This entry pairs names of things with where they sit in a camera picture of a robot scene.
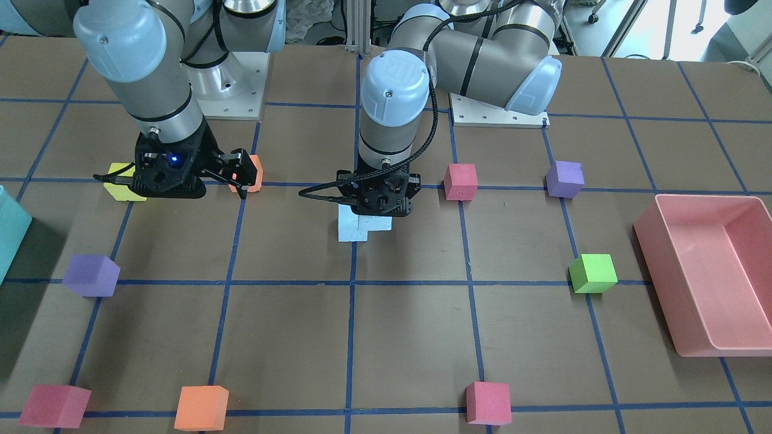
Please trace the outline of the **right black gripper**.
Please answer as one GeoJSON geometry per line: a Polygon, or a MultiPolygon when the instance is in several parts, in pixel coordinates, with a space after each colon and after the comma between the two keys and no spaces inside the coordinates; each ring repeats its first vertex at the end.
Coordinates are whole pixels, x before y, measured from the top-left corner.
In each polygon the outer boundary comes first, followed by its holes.
{"type": "Polygon", "coordinates": [[[132,192],[149,198],[198,200],[206,194],[202,178],[212,178],[237,189],[246,198],[246,190],[256,179],[256,168],[243,148],[224,153],[218,147],[207,120],[190,137],[163,143],[156,133],[141,134],[135,146],[136,168],[132,192]],[[232,176],[239,173],[239,182],[232,176]]]}

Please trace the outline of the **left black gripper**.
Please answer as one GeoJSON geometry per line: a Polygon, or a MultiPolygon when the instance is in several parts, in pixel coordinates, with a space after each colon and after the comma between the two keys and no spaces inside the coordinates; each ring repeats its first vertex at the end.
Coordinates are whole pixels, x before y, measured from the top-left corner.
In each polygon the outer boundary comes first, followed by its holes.
{"type": "Polygon", "coordinates": [[[405,217],[413,211],[411,199],[422,189],[421,175],[398,169],[337,188],[356,215],[405,217]]]}

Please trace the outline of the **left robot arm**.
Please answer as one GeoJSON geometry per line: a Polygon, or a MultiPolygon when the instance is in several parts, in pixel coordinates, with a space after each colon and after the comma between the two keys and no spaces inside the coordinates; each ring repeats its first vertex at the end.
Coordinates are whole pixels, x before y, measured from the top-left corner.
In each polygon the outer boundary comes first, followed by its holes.
{"type": "Polygon", "coordinates": [[[562,22],[560,1],[437,1],[411,7],[388,49],[365,71],[359,104],[358,164],[337,171],[329,201],[358,215],[409,215],[421,189],[409,165],[432,143],[417,129],[425,105],[444,90],[523,115],[539,115],[556,91],[562,64],[549,55],[562,22]]]}

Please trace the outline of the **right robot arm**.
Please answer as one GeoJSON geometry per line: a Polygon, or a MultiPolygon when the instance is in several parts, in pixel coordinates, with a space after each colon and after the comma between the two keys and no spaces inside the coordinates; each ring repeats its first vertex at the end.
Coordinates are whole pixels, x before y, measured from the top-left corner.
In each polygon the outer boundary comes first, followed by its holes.
{"type": "Polygon", "coordinates": [[[235,53],[282,50],[286,2],[3,1],[2,30],[75,37],[137,122],[133,161],[96,180],[180,200],[204,197],[204,178],[242,200],[257,184],[248,151],[222,151],[200,104],[251,93],[235,53]]]}

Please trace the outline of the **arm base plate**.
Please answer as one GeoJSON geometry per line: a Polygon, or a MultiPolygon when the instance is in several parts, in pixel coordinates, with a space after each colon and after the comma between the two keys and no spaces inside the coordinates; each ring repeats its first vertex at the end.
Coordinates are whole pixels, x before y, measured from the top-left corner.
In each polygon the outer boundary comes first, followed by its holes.
{"type": "Polygon", "coordinates": [[[462,127],[542,128],[551,125],[548,113],[545,111],[538,115],[526,115],[526,113],[508,111],[485,102],[474,101],[456,93],[449,94],[449,101],[453,124],[462,127]]]}
{"type": "Polygon", "coordinates": [[[270,53],[231,52],[209,69],[182,68],[207,120],[260,121],[270,60],[270,53]]]}

